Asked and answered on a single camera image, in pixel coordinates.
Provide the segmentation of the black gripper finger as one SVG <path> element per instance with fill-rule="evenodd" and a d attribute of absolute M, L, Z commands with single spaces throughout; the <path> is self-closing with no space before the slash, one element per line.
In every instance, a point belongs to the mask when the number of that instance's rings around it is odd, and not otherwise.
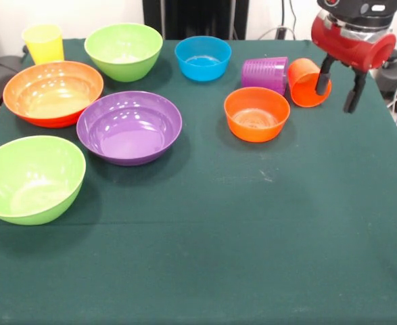
<path fill-rule="evenodd" d="M 347 95 L 343 108 L 343 111 L 345 113 L 353 113 L 356 110 L 359 99 L 365 87 L 366 78 L 367 78 L 366 72 L 357 69 L 353 69 L 353 71 L 355 73 L 354 86 Z"/>
<path fill-rule="evenodd" d="M 324 95 L 328 83 L 330 81 L 330 69 L 331 65 L 335 62 L 335 58 L 329 54 L 326 55 L 325 59 L 321 64 L 321 69 L 319 72 L 319 77 L 317 79 L 315 91 L 317 95 Z"/>

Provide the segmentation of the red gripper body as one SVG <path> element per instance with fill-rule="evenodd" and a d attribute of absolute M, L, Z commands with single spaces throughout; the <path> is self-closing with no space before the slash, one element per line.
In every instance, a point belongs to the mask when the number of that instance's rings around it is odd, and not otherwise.
<path fill-rule="evenodd" d="M 378 68 L 390 57 L 396 45 L 396 36 L 388 28 L 361 30 L 325 10 L 314 19 L 311 37 L 312 42 L 327 53 L 321 64 L 322 73 L 330 72 L 335 61 L 362 72 Z"/>

